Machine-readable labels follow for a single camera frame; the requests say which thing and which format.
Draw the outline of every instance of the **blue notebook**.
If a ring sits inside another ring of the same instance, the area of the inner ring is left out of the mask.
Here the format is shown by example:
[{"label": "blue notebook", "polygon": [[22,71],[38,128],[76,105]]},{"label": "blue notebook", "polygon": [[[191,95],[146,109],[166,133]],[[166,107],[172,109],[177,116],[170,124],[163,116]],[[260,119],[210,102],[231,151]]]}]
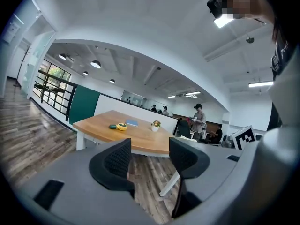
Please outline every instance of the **blue notebook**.
[{"label": "blue notebook", "polygon": [[134,120],[126,120],[126,124],[137,127],[137,121]]}]

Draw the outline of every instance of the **wooden floor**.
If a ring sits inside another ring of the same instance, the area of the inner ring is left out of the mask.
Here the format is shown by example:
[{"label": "wooden floor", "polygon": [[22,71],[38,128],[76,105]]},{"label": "wooden floor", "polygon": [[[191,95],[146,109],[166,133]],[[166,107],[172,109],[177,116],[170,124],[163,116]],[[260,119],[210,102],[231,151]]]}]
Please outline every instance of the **wooden floor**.
[{"label": "wooden floor", "polygon": [[[75,151],[76,133],[65,128],[27,100],[8,79],[5,98],[0,98],[1,168],[17,188],[65,153]],[[175,172],[169,158],[133,154],[129,180],[135,184],[135,201],[154,220],[171,220],[179,182],[163,198],[160,190]]]}]

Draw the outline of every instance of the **table top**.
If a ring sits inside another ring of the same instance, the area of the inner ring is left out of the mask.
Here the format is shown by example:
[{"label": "table top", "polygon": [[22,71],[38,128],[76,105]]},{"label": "table top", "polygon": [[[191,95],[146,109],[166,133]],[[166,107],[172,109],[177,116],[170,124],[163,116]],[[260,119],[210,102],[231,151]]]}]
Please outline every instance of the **table top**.
[{"label": "table top", "polygon": [[[126,131],[110,129],[109,125],[135,120],[137,127],[128,125]],[[73,124],[79,131],[105,142],[131,138],[131,149],[145,152],[169,154],[169,138],[172,134],[162,127],[157,132],[151,130],[151,123],[111,110]]]}]

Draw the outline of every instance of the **cap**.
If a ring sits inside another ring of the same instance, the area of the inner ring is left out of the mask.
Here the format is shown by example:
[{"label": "cap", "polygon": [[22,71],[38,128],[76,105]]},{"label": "cap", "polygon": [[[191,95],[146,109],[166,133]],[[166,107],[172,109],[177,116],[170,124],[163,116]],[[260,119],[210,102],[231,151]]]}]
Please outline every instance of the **cap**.
[{"label": "cap", "polygon": [[202,108],[202,105],[200,103],[197,103],[196,106],[194,107],[195,109],[197,108]]}]

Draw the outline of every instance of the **small potted plant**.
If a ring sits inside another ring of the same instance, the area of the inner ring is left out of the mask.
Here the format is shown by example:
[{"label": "small potted plant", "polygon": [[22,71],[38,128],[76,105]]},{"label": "small potted plant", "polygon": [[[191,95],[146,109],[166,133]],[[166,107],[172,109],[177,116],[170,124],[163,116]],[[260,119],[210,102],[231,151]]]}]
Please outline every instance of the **small potted plant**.
[{"label": "small potted plant", "polygon": [[160,121],[155,120],[152,124],[151,124],[151,130],[153,132],[157,132],[158,129],[160,127]]}]

